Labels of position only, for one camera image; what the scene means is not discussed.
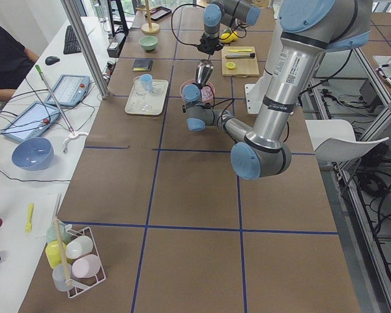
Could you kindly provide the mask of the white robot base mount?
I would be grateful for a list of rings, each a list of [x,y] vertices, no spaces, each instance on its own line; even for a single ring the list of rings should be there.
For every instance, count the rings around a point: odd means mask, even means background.
[[[259,83],[244,86],[248,114],[258,114],[263,103],[265,91]]]

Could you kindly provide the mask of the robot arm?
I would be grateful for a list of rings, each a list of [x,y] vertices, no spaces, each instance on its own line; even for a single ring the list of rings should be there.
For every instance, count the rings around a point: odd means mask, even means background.
[[[259,19],[261,9],[249,1],[208,1],[204,9],[204,33],[197,45],[199,52],[214,55],[223,48],[220,42],[220,25],[224,24],[232,29],[239,25],[255,25]]]
[[[203,78],[182,90],[189,130],[216,126],[235,142],[234,172],[243,179],[283,173],[291,163],[289,147],[280,139],[297,98],[305,90],[319,56],[352,50],[369,39],[371,1],[283,1],[274,30],[282,44],[253,126],[227,110],[204,107]]]

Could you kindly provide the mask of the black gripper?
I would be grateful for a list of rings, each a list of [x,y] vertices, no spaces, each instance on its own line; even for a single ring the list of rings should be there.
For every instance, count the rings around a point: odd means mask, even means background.
[[[207,55],[214,55],[215,52],[222,50],[222,43],[218,37],[208,37],[203,33],[197,45],[197,50]]]

